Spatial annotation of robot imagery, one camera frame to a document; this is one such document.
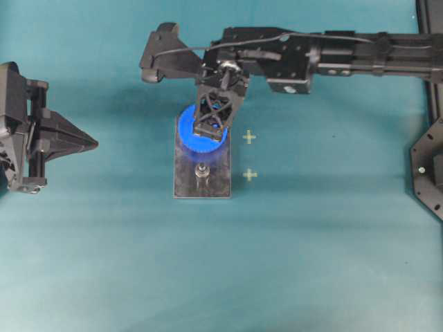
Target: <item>metal plate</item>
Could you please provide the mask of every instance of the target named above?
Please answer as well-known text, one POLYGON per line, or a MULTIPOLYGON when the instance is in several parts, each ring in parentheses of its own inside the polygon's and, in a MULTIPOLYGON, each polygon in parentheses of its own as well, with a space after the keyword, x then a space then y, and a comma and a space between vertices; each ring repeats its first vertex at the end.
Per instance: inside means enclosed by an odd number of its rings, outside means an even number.
POLYGON ((443 192, 435 186, 433 157, 443 148, 443 119, 438 119, 410 150, 415 196, 443 219, 443 192))
POLYGON ((224 144, 209 154, 198 154, 185 147, 178 133, 179 116, 175 120, 174 198, 230 198, 230 132, 224 144), (199 163, 209 166, 209 175, 199 178, 199 163))

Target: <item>yellow cross mark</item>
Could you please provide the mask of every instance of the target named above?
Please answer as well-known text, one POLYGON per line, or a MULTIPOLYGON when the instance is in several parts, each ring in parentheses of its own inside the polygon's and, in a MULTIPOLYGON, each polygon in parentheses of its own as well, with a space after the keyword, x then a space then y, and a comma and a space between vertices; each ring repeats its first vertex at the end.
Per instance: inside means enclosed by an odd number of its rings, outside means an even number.
POLYGON ((252 140, 255 140, 257 138, 257 136, 256 135, 251 135, 251 130, 248 129, 248 130, 246 130, 246 135, 243 135, 243 138, 245 140, 248 140, 248 144, 251 144, 252 140))
POLYGON ((257 172, 253 173, 252 169, 248 168, 246 173, 243 173, 243 177, 247 178, 248 182, 251 182, 252 178, 257 178, 258 177, 258 173, 257 172))

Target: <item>robotic arm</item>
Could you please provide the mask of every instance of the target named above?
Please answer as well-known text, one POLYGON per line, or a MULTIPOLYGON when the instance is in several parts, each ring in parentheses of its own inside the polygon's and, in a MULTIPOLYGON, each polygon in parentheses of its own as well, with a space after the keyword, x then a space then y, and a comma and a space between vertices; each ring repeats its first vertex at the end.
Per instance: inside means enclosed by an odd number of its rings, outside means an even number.
POLYGON ((46 108, 47 90, 48 83, 21 76, 14 62, 0 65, 0 170, 9 190, 36 194, 47 184, 46 162, 98 146, 91 136, 46 108))
POLYGON ((443 35, 297 33, 280 28, 227 28, 208 47, 188 48, 179 26, 161 24, 141 59, 142 79, 194 78, 198 86, 193 132, 216 141, 230 128, 249 75, 265 76, 279 93, 310 93, 314 74, 405 75, 443 81, 443 35), (193 51, 204 50, 201 59, 193 51))

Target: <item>bolt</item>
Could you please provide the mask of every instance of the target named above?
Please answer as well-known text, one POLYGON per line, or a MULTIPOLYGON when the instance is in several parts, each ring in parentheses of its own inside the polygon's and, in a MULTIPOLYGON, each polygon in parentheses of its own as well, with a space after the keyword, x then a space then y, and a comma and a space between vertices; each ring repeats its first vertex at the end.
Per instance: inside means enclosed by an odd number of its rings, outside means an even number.
POLYGON ((210 168, 205 163, 199 163, 195 166, 195 175, 197 178, 206 178, 209 176, 210 168))
POLYGON ((292 86, 285 86, 283 88, 287 93, 297 93, 297 90, 295 90, 295 88, 293 88, 292 86))

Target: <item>black mechanical frame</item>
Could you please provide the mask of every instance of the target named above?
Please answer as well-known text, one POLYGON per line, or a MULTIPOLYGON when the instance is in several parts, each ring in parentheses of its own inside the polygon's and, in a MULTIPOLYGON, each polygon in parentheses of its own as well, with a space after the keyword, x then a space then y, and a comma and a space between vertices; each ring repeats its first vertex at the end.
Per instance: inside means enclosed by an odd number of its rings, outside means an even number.
POLYGON ((443 80, 441 34, 297 33, 280 28, 227 28, 208 47, 188 48, 179 27, 151 33, 140 66, 142 79, 194 78, 198 86, 194 133, 221 140, 232 125, 249 84, 263 75, 280 93, 309 93, 314 74, 408 75, 443 80), (200 59, 193 50, 205 50, 200 59))
POLYGON ((91 136, 46 108, 47 91, 47 82, 24 78, 14 62, 0 65, 0 170, 9 190, 36 194, 47 184, 46 162, 98 146, 91 136))
MULTIPOLYGON (((420 33, 443 33, 443 2, 417 0, 420 33)), ((443 47, 435 50, 441 57, 443 47)), ((443 86, 426 82, 429 130, 410 149, 415 196, 443 220, 443 86)))

